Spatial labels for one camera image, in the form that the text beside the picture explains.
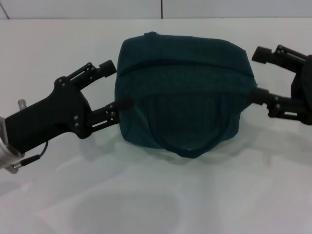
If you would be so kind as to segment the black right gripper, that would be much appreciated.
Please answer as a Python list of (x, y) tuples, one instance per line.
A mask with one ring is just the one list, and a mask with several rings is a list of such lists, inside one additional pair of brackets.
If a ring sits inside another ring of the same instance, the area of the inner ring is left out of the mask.
[(256, 88), (249, 94), (249, 102), (267, 105), (268, 116), (312, 124), (312, 56), (304, 55), (285, 46), (271, 49), (258, 46), (252, 61), (271, 63), (296, 73), (291, 84), (291, 97), (282, 97), (266, 89)]

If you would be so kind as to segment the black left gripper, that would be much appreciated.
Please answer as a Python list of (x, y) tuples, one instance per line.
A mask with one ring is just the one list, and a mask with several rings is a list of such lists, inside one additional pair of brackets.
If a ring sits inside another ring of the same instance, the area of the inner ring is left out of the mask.
[(5, 119), (9, 144), (26, 153), (66, 132), (84, 139), (90, 135), (90, 130), (94, 133), (119, 124), (120, 112), (132, 107), (131, 97), (122, 97), (91, 111), (80, 91), (116, 72), (115, 65), (108, 60), (98, 68), (89, 62), (67, 77), (58, 78), (48, 97)]

